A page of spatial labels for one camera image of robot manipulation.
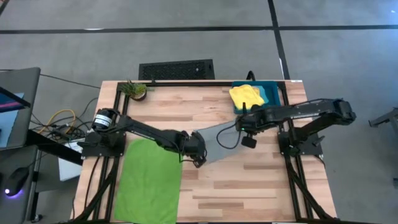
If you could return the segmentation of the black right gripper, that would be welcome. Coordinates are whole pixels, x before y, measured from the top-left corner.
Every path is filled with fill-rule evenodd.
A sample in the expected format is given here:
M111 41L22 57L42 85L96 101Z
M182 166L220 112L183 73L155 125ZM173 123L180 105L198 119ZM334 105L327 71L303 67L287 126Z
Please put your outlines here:
M259 105L253 105L250 113L247 112L246 103L243 103L242 114L236 118L235 128L251 135L257 135L274 127L273 122L268 122Z

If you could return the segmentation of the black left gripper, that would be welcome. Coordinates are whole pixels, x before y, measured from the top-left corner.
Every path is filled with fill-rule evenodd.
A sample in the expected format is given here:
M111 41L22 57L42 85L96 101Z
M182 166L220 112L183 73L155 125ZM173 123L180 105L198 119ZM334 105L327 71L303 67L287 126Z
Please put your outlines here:
M199 132L192 132L191 135L183 133L179 149L181 155L194 157L193 165L196 168L200 168L206 162L205 140Z

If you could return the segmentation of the yellow microfiber towel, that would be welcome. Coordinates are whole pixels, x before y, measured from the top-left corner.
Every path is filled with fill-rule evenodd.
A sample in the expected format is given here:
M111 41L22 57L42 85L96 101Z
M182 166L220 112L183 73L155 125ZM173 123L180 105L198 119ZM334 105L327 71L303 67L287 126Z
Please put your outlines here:
M251 109L253 105L262 106L269 102L265 90L261 86L248 84L234 86L229 90L229 95L237 110L243 109L243 103L245 103L247 109Z

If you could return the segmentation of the teal microfiber towel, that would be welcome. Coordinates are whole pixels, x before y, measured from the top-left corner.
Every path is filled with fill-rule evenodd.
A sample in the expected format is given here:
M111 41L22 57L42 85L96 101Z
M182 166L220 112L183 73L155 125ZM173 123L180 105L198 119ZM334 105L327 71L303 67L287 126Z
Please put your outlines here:
M269 99L266 95L266 91L263 86L252 86L252 88L263 99L265 104L269 102Z

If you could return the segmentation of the grey microfiber towel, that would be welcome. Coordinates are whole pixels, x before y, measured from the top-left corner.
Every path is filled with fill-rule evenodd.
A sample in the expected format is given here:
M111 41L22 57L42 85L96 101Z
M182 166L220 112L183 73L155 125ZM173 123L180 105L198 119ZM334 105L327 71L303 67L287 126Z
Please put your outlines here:
M209 128L197 129L197 132L205 140L207 151L205 165L235 156L246 149L241 144L243 132L236 130L234 121Z

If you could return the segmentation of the green microfiber towel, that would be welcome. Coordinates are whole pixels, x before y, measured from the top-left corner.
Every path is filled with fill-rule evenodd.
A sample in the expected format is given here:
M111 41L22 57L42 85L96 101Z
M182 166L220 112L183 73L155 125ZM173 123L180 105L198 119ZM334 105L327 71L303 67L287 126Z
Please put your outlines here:
M138 224L177 222L182 165L179 155L136 139L124 156L114 219Z

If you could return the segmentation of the blue plastic bin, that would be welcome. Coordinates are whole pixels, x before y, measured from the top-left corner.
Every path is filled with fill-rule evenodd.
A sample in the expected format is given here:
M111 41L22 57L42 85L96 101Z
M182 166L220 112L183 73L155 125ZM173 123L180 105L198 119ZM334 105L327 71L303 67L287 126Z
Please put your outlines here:
M267 108L270 106L280 106L281 105L280 100L279 100L279 93L278 93L278 89L277 89L277 82L270 82L270 81L233 82L230 89L232 89L232 87L234 87L234 86L241 86L244 84L264 87L264 89L266 91L266 95L269 99L269 102L267 104L260 106L261 108ZM237 110L234 106L233 106L233 108L234 108L235 114L243 113L242 110Z

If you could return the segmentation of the black perforated grille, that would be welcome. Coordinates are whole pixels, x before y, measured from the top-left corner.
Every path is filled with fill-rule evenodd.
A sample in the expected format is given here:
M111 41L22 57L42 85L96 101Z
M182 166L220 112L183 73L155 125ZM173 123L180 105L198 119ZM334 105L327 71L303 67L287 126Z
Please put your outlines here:
M139 80L214 80L212 59L142 63Z

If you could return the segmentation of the potted succulent plant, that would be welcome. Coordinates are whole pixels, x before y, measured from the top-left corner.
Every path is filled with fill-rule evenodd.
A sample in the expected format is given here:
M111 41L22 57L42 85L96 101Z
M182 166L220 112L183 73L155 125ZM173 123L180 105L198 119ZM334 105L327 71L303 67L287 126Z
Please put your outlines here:
M154 91L153 87L148 87L144 83L136 83L131 80L122 83L118 89L134 101L143 101L146 99L149 91Z

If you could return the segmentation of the white paper sheet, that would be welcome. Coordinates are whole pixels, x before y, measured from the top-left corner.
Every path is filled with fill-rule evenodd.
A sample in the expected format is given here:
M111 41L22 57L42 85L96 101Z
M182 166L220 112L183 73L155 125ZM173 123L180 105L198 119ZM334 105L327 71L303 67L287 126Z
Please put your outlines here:
M78 142L82 142L84 139L76 139L69 141L64 146L73 149L76 152L82 153L82 147L78 145ZM64 182L72 178L78 177L81 173L81 165L68 162L64 159L58 158L58 169L60 181Z

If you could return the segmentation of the black computer mouse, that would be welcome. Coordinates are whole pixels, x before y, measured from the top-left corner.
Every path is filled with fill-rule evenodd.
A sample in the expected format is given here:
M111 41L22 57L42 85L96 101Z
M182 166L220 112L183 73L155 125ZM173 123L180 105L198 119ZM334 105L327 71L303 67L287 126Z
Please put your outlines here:
M29 169L27 167L17 168L6 180L4 186L4 193L8 197L17 195L23 188L29 176Z

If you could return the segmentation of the grey side desk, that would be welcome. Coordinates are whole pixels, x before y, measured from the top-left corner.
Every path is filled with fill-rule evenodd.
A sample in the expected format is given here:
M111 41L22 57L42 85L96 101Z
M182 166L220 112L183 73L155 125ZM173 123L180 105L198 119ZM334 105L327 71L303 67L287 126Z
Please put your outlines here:
M83 163L81 153L34 131L28 131L22 147L0 151L0 224L23 224L25 221L40 220L41 215L36 213L39 168L41 160L49 155L78 165ZM20 167L27 167L29 176L19 193L8 197L4 193L5 182Z

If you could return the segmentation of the grey laptop computer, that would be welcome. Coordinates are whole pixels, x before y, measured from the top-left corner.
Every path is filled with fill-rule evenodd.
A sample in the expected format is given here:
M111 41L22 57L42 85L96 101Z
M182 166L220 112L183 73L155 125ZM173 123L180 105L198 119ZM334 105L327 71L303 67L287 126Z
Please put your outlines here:
M38 67L0 72L0 151L22 147L25 144L40 72L41 69ZM5 112L5 95L1 90L16 95L28 102L29 106Z

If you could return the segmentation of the black aluminium table frame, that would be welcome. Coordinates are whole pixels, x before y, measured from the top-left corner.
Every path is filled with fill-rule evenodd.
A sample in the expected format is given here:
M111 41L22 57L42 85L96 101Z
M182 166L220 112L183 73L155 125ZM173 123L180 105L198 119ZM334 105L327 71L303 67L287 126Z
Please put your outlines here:
M117 93L118 81L103 81L95 112L101 108L123 110L137 120L159 129L174 128L191 132L225 123L234 118L228 93L230 80L156 81L142 102L125 100ZM287 93L289 103L307 100L302 81L277 81ZM294 204L290 193L285 160L279 152L278 129L257 135L257 147L245 148L235 156L204 165L182 164L182 181L177 222L293 222ZM301 156L308 190L318 204L337 217L324 165L314 156ZM95 196L102 182L104 159L84 160L74 208L77 219Z

